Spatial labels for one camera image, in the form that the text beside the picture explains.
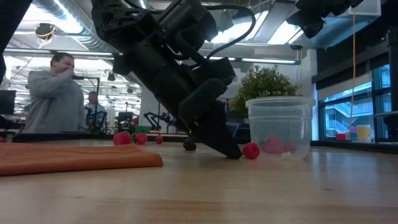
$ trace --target desk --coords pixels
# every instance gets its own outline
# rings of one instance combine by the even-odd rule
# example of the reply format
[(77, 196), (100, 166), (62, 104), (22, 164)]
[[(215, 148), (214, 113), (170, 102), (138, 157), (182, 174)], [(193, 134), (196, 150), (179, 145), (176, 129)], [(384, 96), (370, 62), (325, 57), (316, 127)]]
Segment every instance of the desk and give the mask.
[(0, 223), (397, 223), (398, 156), (313, 148), (304, 161), (234, 161), (200, 144), (146, 148), (163, 167), (0, 177)]

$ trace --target gray hoodie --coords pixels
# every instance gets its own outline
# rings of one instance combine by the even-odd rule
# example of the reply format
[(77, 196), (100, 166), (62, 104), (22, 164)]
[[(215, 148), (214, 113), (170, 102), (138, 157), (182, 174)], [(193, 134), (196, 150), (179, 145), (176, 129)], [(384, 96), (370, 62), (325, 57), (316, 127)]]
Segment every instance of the gray hoodie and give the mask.
[(70, 72), (54, 75), (49, 71), (30, 72), (28, 88), (31, 107), (27, 133), (59, 133), (86, 129), (83, 92), (71, 80)]

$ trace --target man's hand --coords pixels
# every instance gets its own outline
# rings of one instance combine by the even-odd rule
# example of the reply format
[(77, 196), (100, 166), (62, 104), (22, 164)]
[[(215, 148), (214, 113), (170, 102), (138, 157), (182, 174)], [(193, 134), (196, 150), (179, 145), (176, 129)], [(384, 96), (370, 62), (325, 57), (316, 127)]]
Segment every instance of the man's hand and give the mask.
[(72, 68), (68, 68), (63, 72), (63, 75), (67, 75), (70, 78), (75, 75), (75, 71)]

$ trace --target orange towel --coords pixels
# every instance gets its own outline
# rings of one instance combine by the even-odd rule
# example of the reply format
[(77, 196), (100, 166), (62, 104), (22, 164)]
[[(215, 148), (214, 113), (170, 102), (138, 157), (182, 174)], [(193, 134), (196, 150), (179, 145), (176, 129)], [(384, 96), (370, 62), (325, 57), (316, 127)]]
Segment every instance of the orange towel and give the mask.
[(159, 167), (159, 154), (123, 145), (78, 147), (51, 144), (0, 143), (0, 175)]

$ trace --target clear plastic container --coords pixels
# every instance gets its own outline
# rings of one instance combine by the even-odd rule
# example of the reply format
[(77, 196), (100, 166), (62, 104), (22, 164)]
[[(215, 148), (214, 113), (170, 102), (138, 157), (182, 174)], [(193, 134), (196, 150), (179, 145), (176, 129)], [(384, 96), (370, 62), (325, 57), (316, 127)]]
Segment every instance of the clear plastic container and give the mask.
[(260, 156), (303, 159), (310, 151), (315, 100), (301, 96), (272, 96), (248, 100), (251, 142)]

